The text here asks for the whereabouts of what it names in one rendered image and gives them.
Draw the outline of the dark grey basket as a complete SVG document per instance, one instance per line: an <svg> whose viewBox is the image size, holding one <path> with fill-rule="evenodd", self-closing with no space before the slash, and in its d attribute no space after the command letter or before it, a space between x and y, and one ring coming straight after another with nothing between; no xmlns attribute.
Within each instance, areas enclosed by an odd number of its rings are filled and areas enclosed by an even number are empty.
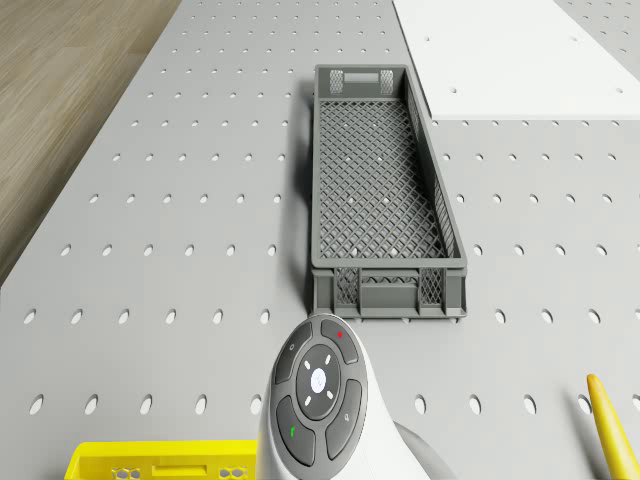
<svg viewBox="0 0 640 480"><path fill-rule="evenodd" d="M313 309L461 318L467 257L404 65L315 69Z"/></svg>

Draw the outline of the yellow basket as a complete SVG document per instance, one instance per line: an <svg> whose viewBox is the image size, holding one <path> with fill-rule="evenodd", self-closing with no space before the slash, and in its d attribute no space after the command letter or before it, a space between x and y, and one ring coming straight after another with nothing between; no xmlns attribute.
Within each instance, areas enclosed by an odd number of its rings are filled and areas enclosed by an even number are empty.
<svg viewBox="0 0 640 480"><path fill-rule="evenodd" d="M65 480L256 480L254 440L79 444Z"/></svg>

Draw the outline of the white board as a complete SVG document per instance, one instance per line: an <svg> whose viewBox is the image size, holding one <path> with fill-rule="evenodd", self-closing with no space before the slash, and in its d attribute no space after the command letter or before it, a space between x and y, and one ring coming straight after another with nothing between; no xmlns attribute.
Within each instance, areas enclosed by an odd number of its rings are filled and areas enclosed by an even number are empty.
<svg viewBox="0 0 640 480"><path fill-rule="evenodd" d="M394 0L436 120L640 120L640 80L554 0Z"/></svg>

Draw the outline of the banana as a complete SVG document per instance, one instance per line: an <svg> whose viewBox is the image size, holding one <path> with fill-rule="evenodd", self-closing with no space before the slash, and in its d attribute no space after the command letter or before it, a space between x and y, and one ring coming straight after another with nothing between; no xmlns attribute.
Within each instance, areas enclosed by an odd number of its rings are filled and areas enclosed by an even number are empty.
<svg viewBox="0 0 640 480"><path fill-rule="evenodd" d="M586 381L601 448L612 480L640 480L640 463L604 385L595 374L588 374Z"/></svg>

